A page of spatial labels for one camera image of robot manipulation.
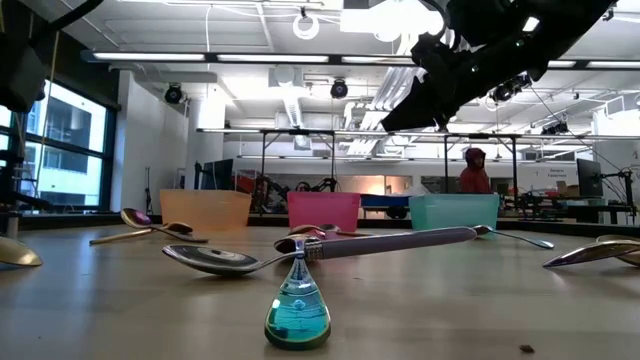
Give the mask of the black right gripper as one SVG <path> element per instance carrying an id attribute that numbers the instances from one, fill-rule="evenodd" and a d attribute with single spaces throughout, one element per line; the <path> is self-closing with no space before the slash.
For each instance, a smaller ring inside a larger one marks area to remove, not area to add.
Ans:
<path id="1" fill-rule="evenodd" d="M 411 58 L 425 74 L 414 78 L 408 95 L 382 120 L 385 131 L 444 129 L 449 117 L 439 108 L 440 101 L 469 101 L 501 83 L 496 66 L 500 33 L 479 38 L 456 33 L 455 40 L 467 41 L 469 49 L 451 47 L 429 33 L 419 36 Z"/>

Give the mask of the silver spoon lavender handle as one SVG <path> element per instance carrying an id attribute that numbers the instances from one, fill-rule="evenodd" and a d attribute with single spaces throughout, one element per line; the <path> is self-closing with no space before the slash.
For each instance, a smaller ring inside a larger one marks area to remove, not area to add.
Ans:
<path id="1" fill-rule="evenodd" d="M 319 240 L 309 235 L 296 234 L 285 237 L 285 240 L 290 240 L 294 244 L 292 252 L 283 253 L 268 260 L 258 260 L 242 253 L 194 245 L 167 245 L 162 248 L 162 253 L 182 265 L 201 272 L 223 277 L 237 277 L 290 258 L 301 260 L 345 258 L 461 243 L 473 240 L 476 236 L 476 231 L 469 227 L 364 236 L 353 240 Z"/>

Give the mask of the gold spoon pink handle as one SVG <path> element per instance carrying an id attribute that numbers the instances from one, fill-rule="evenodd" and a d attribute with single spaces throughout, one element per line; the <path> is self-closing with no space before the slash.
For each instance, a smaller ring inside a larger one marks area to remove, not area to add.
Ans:
<path id="1" fill-rule="evenodd" d="M 323 239 L 329 239 L 329 238 L 334 239 L 334 238 L 339 238 L 339 237 L 351 237 L 351 238 L 354 238 L 354 237 L 366 237 L 367 236 L 367 233 L 348 232 L 348 231 L 343 231 L 342 229 L 339 232 L 323 231 L 322 229 L 320 229 L 316 225 L 300 225 L 300 226 L 292 228 L 290 230 L 289 234 L 290 235 L 315 234 L 315 235 L 319 235 Z"/>

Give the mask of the spoon with blue teardrop handle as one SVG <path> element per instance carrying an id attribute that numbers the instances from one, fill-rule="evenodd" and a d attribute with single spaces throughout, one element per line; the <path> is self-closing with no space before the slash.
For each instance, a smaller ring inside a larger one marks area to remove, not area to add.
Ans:
<path id="1" fill-rule="evenodd" d="M 292 235 L 293 263 L 265 318 L 264 334 L 275 347 L 312 350 L 322 347 L 331 334 L 331 317 L 305 261 L 315 238 Z"/>

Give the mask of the iridescent purple spoon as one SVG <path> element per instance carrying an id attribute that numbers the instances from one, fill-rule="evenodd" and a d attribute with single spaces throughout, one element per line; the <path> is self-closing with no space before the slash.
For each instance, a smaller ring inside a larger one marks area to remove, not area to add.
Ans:
<path id="1" fill-rule="evenodd" d="M 166 235 L 170 235 L 174 238 L 177 238 L 181 241 L 191 242 L 191 243 L 207 243 L 207 239 L 196 238 L 193 235 L 193 229 L 184 223 L 181 222 L 169 222 L 164 225 L 156 226 L 151 218 L 145 213 L 132 209 L 132 208 L 124 208 L 120 212 L 122 220 L 129 226 L 142 229 L 142 230 L 151 230 L 162 232 Z"/>

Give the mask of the person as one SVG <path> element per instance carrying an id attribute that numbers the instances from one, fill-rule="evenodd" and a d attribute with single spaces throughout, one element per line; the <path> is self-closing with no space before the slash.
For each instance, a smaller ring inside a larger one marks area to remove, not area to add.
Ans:
<path id="1" fill-rule="evenodd" d="M 464 158 L 467 166 L 459 176 L 459 191 L 468 194 L 491 194 L 489 177 L 485 171 L 486 153 L 480 148 L 469 148 Z"/>

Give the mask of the blue background tub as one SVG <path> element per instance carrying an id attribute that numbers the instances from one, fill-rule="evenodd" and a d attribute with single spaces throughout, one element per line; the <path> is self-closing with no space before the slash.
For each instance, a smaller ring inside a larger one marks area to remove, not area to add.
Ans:
<path id="1" fill-rule="evenodd" d="M 361 206 L 372 207 L 372 208 L 408 207 L 409 196 L 362 194 Z"/>

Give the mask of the teal translucent plastic bin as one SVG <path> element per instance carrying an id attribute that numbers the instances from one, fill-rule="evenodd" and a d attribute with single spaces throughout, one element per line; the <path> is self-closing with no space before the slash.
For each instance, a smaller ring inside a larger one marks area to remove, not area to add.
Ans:
<path id="1" fill-rule="evenodd" d="M 427 194 L 409 198 L 414 230 L 449 227 L 495 227 L 500 207 L 497 194 Z"/>

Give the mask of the pink translucent plastic bin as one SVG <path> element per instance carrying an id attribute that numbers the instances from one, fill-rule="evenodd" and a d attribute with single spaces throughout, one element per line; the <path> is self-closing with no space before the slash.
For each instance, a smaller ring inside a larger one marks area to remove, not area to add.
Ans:
<path id="1" fill-rule="evenodd" d="M 346 192 L 289 192 L 289 226 L 333 224 L 354 232 L 358 226 L 361 196 Z"/>

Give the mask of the plain silver spoon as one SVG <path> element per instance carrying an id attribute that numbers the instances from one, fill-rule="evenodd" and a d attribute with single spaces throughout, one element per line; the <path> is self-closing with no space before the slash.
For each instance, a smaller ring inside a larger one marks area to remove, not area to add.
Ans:
<path id="1" fill-rule="evenodd" d="M 524 241 L 526 243 L 529 243 L 531 245 L 534 245 L 542 249 L 552 250 L 555 248 L 555 245 L 551 242 L 544 241 L 544 240 L 529 239 L 529 238 L 525 238 L 517 235 L 510 235 L 504 232 L 497 231 L 494 228 L 486 225 L 476 225 L 476 226 L 473 226 L 472 229 L 476 232 L 478 236 L 486 235 L 486 234 L 495 234 L 503 237 Z"/>

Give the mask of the black computer monitor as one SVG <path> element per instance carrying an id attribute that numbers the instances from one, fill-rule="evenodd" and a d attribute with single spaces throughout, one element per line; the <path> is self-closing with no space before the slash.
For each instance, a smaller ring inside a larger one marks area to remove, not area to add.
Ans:
<path id="1" fill-rule="evenodd" d="M 603 195 L 601 165 L 598 162 L 577 159 L 579 196 L 595 198 Z"/>
<path id="2" fill-rule="evenodd" d="M 200 188 L 202 190 L 232 190 L 233 160 L 207 162 L 200 166 Z"/>

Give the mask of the orange translucent plastic bin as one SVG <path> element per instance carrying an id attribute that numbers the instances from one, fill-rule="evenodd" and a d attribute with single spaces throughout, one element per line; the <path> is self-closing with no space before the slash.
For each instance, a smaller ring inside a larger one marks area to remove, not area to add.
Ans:
<path id="1" fill-rule="evenodd" d="M 251 196 L 231 190 L 162 189 L 162 220 L 181 222 L 196 232 L 236 230 L 248 224 Z"/>

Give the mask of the large window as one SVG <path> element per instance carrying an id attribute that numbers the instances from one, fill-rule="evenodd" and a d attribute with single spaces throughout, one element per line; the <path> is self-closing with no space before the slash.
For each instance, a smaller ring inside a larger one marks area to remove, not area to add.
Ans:
<path id="1" fill-rule="evenodd" d="M 99 209 L 108 195 L 114 124 L 108 108 L 50 82 L 27 113 L 0 106 L 0 150 L 22 157 L 13 190 L 63 211 Z"/>

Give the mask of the black equipment stand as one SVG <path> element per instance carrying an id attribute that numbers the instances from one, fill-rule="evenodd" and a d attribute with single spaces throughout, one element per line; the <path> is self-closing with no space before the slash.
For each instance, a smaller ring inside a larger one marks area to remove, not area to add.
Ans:
<path id="1" fill-rule="evenodd" d="M 10 150 L 0 150 L 0 161 L 5 162 L 4 166 L 0 166 L 0 235 L 16 238 L 21 217 L 18 204 L 24 203 L 39 210 L 47 210 L 51 203 L 24 195 L 16 189 L 14 174 L 16 166 L 23 162 L 22 157 Z"/>

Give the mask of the black metal station frame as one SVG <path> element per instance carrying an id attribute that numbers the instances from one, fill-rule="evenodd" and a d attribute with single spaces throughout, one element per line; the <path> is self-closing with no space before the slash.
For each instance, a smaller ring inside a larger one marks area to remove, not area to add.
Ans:
<path id="1" fill-rule="evenodd" d="M 312 135 L 316 135 L 320 140 L 322 140 L 327 148 L 331 152 L 331 174 L 330 178 L 332 179 L 333 184 L 329 187 L 331 192 L 335 192 L 337 189 L 337 180 L 336 180 L 336 156 L 335 156 L 335 146 L 336 146 L 336 132 L 334 130 L 320 130 L 320 129 L 302 129 L 302 128 L 291 128 L 291 129 L 261 129 L 259 133 L 262 135 L 262 147 L 261 147 L 261 170 L 260 175 L 265 175 L 265 162 L 266 162 L 266 149 L 269 147 L 267 143 L 267 136 L 269 134 L 275 134 L 273 140 L 276 140 L 280 135 L 287 134 L 290 136 L 305 136 L 311 137 Z"/>
<path id="2" fill-rule="evenodd" d="M 496 139 L 505 148 L 509 149 L 512 154 L 512 179 L 513 179 L 513 207 L 519 209 L 518 198 L 518 175 L 517 175 L 517 140 L 520 138 L 518 134 L 495 134 L 495 133 L 442 133 L 444 144 L 444 177 L 445 192 L 449 192 L 449 144 L 450 138 L 468 139 L 468 140 L 490 140 Z"/>

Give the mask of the ceiling light rail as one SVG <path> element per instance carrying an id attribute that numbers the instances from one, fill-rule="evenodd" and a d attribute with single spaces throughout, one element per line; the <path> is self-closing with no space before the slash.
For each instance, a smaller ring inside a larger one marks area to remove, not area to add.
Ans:
<path id="1" fill-rule="evenodd" d="M 292 64 L 328 66 L 414 66 L 409 56 L 338 55 L 214 52 L 107 52 L 83 50 L 81 58 L 89 63 L 185 63 L 185 64 Z M 560 59 L 549 62 L 550 70 L 640 71 L 640 60 Z"/>

